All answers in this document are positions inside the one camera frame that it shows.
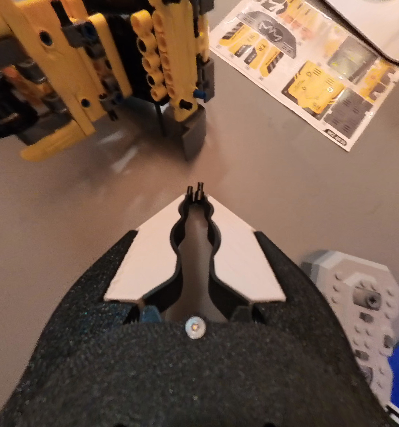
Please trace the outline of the yellow building block vehicle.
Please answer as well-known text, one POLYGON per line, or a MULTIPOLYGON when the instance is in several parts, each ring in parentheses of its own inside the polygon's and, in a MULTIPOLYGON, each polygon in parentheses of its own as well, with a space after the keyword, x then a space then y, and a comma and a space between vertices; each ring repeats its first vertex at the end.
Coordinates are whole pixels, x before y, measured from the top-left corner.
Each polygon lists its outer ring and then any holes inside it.
POLYGON ((0 139, 45 160, 135 98, 170 108, 186 160, 214 97, 208 0, 0 0, 0 139))

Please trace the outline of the grey block remote controller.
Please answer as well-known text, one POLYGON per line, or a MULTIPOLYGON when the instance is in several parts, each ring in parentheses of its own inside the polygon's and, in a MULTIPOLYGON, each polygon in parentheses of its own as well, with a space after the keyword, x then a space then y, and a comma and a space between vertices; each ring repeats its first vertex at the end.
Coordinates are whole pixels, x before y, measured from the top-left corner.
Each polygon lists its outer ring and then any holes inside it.
POLYGON ((387 266, 342 252, 319 250, 301 264, 325 296, 350 342, 366 382, 384 408, 393 389, 393 322, 399 285, 387 266))

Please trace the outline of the dark grey axle rod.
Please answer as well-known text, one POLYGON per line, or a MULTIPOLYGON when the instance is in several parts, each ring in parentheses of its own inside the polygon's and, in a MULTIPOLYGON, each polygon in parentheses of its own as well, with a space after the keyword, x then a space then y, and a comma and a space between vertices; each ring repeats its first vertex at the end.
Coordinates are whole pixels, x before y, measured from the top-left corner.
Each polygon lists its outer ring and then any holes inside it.
POLYGON ((165 126, 165 121, 164 121, 164 116, 163 116, 163 112, 161 109, 161 105, 157 102, 154 103, 154 108, 155 108, 155 112, 157 115, 157 119, 158 119, 158 123, 159 123, 159 128, 161 131, 161 134, 163 137, 167 136, 167 130, 166 130, 166 126, 165 126))

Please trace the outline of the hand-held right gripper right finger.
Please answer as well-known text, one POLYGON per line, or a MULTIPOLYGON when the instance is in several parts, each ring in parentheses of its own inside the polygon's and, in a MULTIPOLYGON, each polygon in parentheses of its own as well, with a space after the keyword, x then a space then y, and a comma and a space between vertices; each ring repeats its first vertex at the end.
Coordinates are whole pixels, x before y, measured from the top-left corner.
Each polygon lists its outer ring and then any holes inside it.
POLYGON ((257 231, 210 195, 203 208, 212 246, 208 293, 218 311, 232 317, 239 306, 286 302, 257 231))

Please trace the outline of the small black connector piece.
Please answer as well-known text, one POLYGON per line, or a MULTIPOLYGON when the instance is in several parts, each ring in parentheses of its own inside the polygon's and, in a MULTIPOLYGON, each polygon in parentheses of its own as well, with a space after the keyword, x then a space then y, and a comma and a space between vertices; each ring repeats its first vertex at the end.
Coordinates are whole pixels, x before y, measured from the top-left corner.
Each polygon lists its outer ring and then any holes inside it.
POLYGON ((198 182, 196 189, 193 186, 188 186, 185 197, 191 204, 202 204, 206 198, 204 193, 204 183, 201 181, 198 182))

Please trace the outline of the yellow grey sticker sheet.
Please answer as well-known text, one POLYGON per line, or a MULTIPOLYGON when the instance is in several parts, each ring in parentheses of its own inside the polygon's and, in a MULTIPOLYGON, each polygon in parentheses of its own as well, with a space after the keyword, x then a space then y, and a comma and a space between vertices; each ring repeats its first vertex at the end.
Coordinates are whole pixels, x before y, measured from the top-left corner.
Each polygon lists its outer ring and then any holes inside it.
POLYGON ((399 66, 309 1, 241 1, 209 47, 346 152, 399 81, 399 66))

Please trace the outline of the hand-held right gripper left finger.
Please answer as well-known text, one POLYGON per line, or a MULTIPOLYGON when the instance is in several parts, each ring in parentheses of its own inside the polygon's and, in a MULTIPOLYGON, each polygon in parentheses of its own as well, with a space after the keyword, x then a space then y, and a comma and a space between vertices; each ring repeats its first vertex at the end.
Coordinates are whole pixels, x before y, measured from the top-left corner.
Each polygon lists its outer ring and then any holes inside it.
POLYGON ((104 294, 106 302, 152 305, 165 312, 181 296, 179 245, 185 237, 189 198, 183 194, 136 230, 104 294))

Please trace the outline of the white stand base board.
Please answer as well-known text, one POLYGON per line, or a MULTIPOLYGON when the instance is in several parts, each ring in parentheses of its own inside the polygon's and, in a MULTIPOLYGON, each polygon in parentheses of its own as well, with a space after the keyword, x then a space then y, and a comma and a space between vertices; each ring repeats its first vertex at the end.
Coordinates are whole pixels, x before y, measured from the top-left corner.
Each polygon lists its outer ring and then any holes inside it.
POLYGON ((399 0, 326 0, 387 59, 399 63, 399 0))

